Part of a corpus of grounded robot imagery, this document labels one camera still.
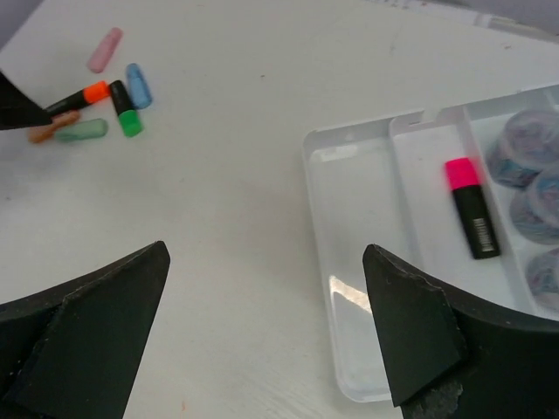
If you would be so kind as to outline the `clear jar of clips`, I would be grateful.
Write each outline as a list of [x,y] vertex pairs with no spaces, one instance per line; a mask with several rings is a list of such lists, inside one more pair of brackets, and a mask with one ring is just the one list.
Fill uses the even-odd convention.
[[558,163],[558,112],[527,109],[513,115],[487,152],[486,165],[497,183],[523,189]]

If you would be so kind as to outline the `orange cap black highlighter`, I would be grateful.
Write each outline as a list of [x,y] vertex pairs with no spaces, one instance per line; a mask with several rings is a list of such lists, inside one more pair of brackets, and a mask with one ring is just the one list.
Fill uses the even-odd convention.
[[106,81],[99,81],[93,85],[85,87],[66,98],[55,102],[45,108],[46,113],[51,117],[61,115],[71,111],[79,111],[80,109],[91,106],[110,95],[109,87]]

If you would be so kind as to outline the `clear jar blue clips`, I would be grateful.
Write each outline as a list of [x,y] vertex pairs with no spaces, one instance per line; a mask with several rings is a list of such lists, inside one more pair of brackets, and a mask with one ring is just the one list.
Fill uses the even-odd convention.
[[536,302],[558,312],[558,249],[533,257],[528,262],[525,276]]

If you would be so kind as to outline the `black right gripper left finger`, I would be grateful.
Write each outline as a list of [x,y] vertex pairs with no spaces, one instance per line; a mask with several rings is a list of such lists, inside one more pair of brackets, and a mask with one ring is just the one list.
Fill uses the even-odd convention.
[[122,418],[170,266],[154,242],[1,305],[3,418]]

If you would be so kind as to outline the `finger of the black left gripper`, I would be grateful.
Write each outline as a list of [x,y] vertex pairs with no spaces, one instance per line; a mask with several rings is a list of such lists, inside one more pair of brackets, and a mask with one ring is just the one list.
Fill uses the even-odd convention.
[[0,130],[41,127],[52,123],[48,113],[0,73]]

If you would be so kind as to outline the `green cap black highlighter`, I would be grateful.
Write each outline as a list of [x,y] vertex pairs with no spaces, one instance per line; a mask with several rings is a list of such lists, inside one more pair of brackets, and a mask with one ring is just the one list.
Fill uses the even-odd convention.
[[134,137],[143,130],[139,114],[128,95],[127,88],[117,79],[109,85],[111,100],[123,133]]

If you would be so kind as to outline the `clear jar dark clips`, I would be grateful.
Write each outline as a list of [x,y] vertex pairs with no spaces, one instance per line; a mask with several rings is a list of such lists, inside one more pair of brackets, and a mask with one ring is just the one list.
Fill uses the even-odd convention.
[[538,244],[558,244],[558,165],[543,170],[510,204],[513,226]]

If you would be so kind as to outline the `pink cap black highlighter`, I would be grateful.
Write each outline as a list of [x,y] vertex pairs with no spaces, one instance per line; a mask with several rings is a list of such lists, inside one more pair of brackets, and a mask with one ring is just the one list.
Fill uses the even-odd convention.
[[467,157],[453,159],[444,163],[444,171],[473,259],[498,257],[500,246],[473,162]]

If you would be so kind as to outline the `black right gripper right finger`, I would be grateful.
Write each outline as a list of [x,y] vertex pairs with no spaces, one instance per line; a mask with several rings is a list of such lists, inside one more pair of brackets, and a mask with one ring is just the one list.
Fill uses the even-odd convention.
[[479,298],[376,244],[362,257],[405,418],[556,418],[558,324]]

